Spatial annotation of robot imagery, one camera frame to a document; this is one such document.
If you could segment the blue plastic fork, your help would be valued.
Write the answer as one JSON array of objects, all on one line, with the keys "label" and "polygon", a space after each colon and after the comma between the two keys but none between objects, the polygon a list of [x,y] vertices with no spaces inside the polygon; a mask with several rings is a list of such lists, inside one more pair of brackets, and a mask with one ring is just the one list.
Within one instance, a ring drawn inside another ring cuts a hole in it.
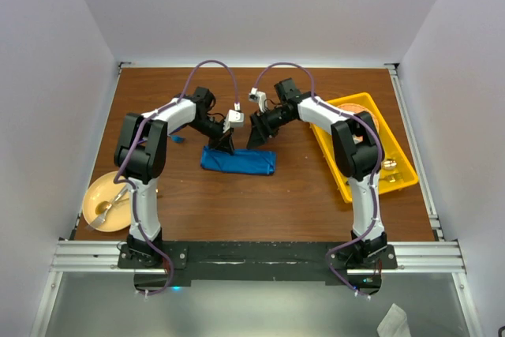
[{"label": "blue plastic fork", "polygon": [[181,144],[185,141],[185,138],[184,137],[180,137],[180,136],[176,136],[176,135],[170,135],[170,139],[175,142],[175,143],[178,143],[178,144]]}]

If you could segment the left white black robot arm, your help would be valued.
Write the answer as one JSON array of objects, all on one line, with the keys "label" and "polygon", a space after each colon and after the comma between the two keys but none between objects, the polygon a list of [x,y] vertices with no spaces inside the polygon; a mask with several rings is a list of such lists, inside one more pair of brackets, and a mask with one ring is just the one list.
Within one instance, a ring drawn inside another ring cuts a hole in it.
[{"label": "left white black robot arm", "polygon": [[244,121],[241,105],[235,102],[224,119],[216,121],[210,115],[215,103],[214,94],[199,87],[192,95],[178,94],[157,109],[124,118],[114,153],[118,167],[114,182],[125,184],[129,191],[131,224],[125,254],[146,268],[168,259],[155,192],[166,163],[168,136],[189,126],[206,136],[211,147],[234,153],[233,129]]}]

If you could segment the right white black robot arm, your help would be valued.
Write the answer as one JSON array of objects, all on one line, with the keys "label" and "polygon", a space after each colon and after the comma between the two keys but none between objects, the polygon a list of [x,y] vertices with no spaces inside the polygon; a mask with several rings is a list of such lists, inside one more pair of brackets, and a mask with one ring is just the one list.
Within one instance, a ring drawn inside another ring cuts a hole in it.
[{"label": "right white black robot arm", "polygon": [[360,268],[370,268],[387,248],[387,235],[380,217],[378,181],[383,145],[372,116],[367,111],[341,110],[311,92],[301,92],[289,78],[275,85],[279,104],[270,109],[267,96],[253,87],[249,100],[259,110],[250,115],[247,149],[266,144],[279,129],[299,120],[331,135],[334,160],[350,185],[353,205],[352,240],[340,246]]}]

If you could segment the blue cloth napkin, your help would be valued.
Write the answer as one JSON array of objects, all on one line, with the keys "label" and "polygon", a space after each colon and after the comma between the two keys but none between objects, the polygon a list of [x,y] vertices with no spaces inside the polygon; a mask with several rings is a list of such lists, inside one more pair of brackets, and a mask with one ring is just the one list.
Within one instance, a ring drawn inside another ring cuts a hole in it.
[{"label": "blue cloth napkin", "polygon": [[203,169],[224,174],[272,175],[276,162],[277,154],[271,151],[237,149],[231,155],[208,146],[200,158]]}]

